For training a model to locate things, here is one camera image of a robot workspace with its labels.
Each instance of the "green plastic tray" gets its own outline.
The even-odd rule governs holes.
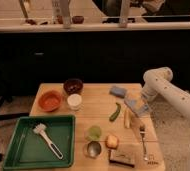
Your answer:
[[[63,153],[59,160],[33,127],[44,123],[46,133]],[[22,117],[18,120],[3,163],[3,170],[70,167],[74,160],[73,115]]]

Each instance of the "wooden table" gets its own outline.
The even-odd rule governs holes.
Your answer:
[[[141,118],[133,116],[132,129],[126,129],[124,127],[124,112],[128,110],[124,104],[123,99],[115,97],[109,94],[109,90],[112,85],[115,84],[84,84],[83,91],[81,93],[83,103],[78,111],[72,111],[66,101],[67,95],[63,91],[63,84],[59,83],[44,83],[41,84],[37,92],[35,101],[33,103],[30,116],[41,115],[64,115],[73,114],[76,117],[75,128],[75,151],[74,151],[74,164],[70,168],[63,169],[51,169],[51,170],[70,170],[70,171],[130,171],[130,170],[165,170],[164,160],[159,147],[159,142],[153,127],[150,114],[147,114]],[[140,95],[140,84],[116,84],[119,87],[126,88],[131,94],[136,96]],[[38,106],[39,97],[48,90],[57,90],[63,94],[63,102],[61,107],[51,113],[43,112]],[[114,122],[109,121],[109,117],[116,110],[116,102],[121,104],[121,113]],[[145,162],[143,160],[143,148],[141,143],[141,137],[137,123],[143,122],[146,126],[146,146],[150,161],[157,161],[157,164],[153,162]],[[102,136],[100,143],[102,146],[102,153],[96,158],[89,158],[84,155],[83,149],[88,144],[88,140],[85,138],[85,132],[92,126],[98,125],[102,129]],[[106,136],[109,134],[116,135],[119,140],[119,149],[125,152],[134,153],[136,158],[135,168],[132,169],[129,166],[120,164],[111,164],[108,160],[108,148],[105,146]]]

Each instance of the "blue sponge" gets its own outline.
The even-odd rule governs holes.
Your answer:
[[[136,108],[137,100],[135,99],[124,99],[124,103],[138,116],[141,117],[147,113],[151,112],[150,107],[148,106],[147,103],[142,105],[139,109]]]
[[[117,86],[112,86],[110,89],[110,94],[115,95],[117,97],[124,98],[126,95],[127,90],[125,88],[120,88]]]

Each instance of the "orange bowl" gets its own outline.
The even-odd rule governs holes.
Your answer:
[[[60,107],[62,97],[55,90],[45,92],[38,100],[38,105],[45,112],[51,112]]]

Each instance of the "cabinet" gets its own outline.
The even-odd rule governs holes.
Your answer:
[[[43,82],[139,82],[168,66],[172,82],[190,89],[190,30],[0,34],[0,69],[13,95],[37,92]]]

